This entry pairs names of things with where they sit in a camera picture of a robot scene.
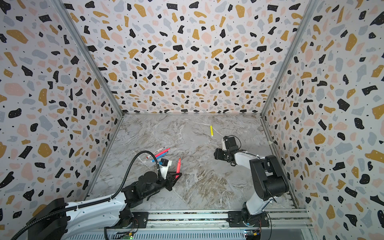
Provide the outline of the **pink highlighter pen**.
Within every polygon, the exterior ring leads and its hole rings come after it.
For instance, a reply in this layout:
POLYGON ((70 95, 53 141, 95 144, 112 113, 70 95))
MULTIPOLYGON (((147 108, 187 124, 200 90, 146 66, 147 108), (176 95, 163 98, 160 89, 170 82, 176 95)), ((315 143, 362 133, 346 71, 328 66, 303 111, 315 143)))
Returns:
POLYGON ((179 160, 178 160, 178 164, 177 164, 177 171, 176 171, 176 173, 177 173, 178 175, 176 176, 176 179, 180 176, 180 175, 179 175, 180 172, 181 172, 181 158, 179 158, 179 160))

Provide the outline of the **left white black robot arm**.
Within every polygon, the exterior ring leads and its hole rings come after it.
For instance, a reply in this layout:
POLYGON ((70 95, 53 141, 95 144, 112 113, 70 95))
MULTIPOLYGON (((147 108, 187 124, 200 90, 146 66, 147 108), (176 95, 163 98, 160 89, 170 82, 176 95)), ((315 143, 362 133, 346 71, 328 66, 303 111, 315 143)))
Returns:
POLYGON ((113 227, 122 220, 133 220, 131 209, 142 204, 162 189, 171 191, 182 174, 170 172, 165 178, 146 172, 124 187, 115 198, 100 197, 83 202, 53 200, 30 221, 29 240, 64 240, 94 229, 113 227))

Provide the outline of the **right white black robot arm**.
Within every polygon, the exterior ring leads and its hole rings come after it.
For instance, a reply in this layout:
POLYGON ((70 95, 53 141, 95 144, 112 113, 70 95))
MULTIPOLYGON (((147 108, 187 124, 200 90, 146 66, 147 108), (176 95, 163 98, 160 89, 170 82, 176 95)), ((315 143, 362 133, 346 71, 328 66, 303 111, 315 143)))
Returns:
POLYGON ((246 226, 261 223, 265 207, 277 197, 289 192, 287 178, 277 157, 260 157, 242 150, 237 145, 235 136, 223 137, 222 147, 215 150, 214 157, 232 167, 245 167, 251 174, 254 193, 241 210, 241 221, 246 226))

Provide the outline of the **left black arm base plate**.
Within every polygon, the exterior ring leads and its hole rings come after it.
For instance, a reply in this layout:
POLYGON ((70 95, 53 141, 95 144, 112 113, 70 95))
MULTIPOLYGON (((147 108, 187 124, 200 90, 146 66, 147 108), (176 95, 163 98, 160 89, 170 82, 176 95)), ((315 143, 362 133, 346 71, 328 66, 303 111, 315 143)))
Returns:
POLYGON ((147 227, 149 212, 124 212, 119 215, 120 220, 113 226, 115 229, 128 228, 131 230, 147 227))

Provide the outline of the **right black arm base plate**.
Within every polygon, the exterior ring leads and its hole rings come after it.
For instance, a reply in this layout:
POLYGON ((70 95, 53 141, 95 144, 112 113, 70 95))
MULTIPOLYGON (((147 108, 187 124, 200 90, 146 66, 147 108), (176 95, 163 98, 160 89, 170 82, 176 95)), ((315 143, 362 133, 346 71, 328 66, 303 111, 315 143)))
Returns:
POLYGON ((250 215, 244 211, 229 211, 226 221, 231 228, 269 227, 269 217, 266 212, 250 215))

